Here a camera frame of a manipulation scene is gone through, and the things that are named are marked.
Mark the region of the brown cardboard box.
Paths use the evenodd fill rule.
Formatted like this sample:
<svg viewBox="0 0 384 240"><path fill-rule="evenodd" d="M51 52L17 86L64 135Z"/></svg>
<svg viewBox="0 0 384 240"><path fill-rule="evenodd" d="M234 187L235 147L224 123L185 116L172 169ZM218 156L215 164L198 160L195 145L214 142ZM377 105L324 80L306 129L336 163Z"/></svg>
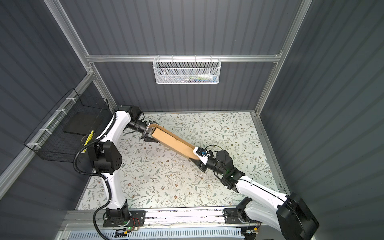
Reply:
<svg viewBox="0 0 384 240"><path fill-rule="evenodd" d="M180 154L186 159L199 160L199 158L194 154L195 146L192 144L186 142L158 124L150 124L149 128L154 129L152 137L159 141L162 145Z"/></svg>

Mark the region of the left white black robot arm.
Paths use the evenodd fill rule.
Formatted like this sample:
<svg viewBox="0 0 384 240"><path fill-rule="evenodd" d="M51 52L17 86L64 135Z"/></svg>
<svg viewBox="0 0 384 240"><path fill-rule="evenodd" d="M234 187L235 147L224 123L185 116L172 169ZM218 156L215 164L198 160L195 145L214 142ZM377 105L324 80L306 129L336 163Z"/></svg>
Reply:
<svg viewBox="0 0 384 240"><path fill-rule="evenodd" d="M109 201L105 206L106 217L118 225L127 224L132 219L121 187L119 168L123 163L123 157L116 147L119 137L125 129L129 128L132 130L130 133L144 134L145 142L159 142L146 133L149 124L140 118L143 115L139 107L117 106L113 118L100 135L102 139L87 149L92 167L104 179L105 193Z"/></svg>

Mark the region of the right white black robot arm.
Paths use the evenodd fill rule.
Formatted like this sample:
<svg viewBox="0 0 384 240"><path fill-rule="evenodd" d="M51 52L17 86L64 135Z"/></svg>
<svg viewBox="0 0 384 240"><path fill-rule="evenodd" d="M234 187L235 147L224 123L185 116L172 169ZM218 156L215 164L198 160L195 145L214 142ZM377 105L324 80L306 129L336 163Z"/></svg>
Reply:
<svg viewBox="0 0 384 240"><path fill-rule="evenodd" d="M196 147L192 154L201 171L212 170L227 189L245 196L237 205L241 222L264 223L286 240L310 240L318 230L320 223L298 194L285 195L257 183L234 166L227 151Z"/></svg>

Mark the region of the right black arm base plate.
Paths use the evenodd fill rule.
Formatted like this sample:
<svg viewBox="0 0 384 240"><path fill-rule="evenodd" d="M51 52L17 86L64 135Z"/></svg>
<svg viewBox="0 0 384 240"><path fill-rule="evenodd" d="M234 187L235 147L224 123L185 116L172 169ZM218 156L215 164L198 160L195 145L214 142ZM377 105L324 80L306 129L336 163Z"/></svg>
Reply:
<svg viewBox="0 0 384 240"><path fill-rule="evenodd" d="M262 222L256 220L241 220L237 214L236 208L224 208L223 216L226 224L262 224Z"/></svg>

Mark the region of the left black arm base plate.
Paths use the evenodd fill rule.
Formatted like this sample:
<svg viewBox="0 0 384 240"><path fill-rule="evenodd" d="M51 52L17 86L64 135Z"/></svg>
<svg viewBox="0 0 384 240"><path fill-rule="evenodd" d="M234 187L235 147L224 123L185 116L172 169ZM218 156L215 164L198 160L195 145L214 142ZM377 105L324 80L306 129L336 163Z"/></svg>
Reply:
<svg viewBox="0 0 384 240"><path fill-rule="evenodd" d="M105 212L103 214L103 227L142 227L146 219L146 211L130 211L130 216L125 219L124 217L112 217Z"/></svg>

